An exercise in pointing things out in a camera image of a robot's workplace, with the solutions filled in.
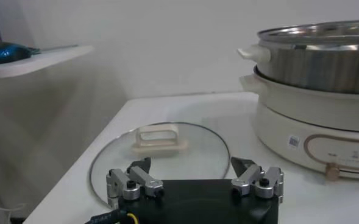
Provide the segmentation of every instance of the white table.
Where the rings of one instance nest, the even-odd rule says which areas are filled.
[[[109,211],[88,187],[92,160],[121,133],[162,121],[204,125],[226,140],[232,156],[252,159],[265,169],[281,167],[285,172],[285,198],[280,206],[280,223],[359,223],[359,180],[328,182],[323,174],[286,161],[267,149],[251,127],[256,104],[257,96],[250,93],[128,101],[24,223],[85,223],[91,216]],[[228,177],[234,177],[232,168]]]

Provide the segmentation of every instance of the metal bracket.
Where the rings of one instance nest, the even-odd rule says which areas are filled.
[[[264,173],[260,166],[253,164],[240,177],[231,181],[232,188],[241,196],[248,195],[253,182],[259,180]]]
[[[110,170],[106,175],[107,184],[107,201],[110,206],[113,199],[123,196],[125,200],[136,200],[140,197],[140,185],[129,177],[120,169]]]
[[[138,166],[130,168],[129,178],[144,186],[147,196],[160,198],[164,194],[163,181],[151,177]]]
[[[283,172],[278,167],[270,167],[263,178],[255,183],[255,194],[260,198],[283,198]]]

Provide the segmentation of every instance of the black screw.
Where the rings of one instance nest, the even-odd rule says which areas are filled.
[[[136,182],[134,182],[133,180],[127,181],[126,182],[126,188],[128,188],[128,189],[136,188]]]
[[[267,186],[269,186],[269,180],[266,179],[266,178],[262,178],[262,179],[260,179],[260,181],[259,181],[259,185],[260,185],[261,187],[267,187]]]

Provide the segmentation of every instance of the knob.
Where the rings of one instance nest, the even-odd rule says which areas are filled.
[[[325,177],[330,181],[337,181],[339,179],[340,170],[337,164],[328,163],[325,167]]]

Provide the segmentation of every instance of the cream handle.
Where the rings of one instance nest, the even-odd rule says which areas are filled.
[[[238,49],[239,55],[246,60],[252,60],[256,63],[267,63],[271,60],[270,50],[257,44],[247,49]]]
[[[142,135],[148,135],[155,133],[158,135],[174,135],[170,138],[155,138],[155,139],[143,139]],[[178,127],[174,124],[161,124],[161,125],[149,125],[144,126],[136,131],[136,146],[137,147],[153,147],[164,145],[177,145],[178,144]]]
[[[252,92],[258,95],[267,93],[267,85],[257,78],[257,75],[251,74],[239,78],[245,92]]]

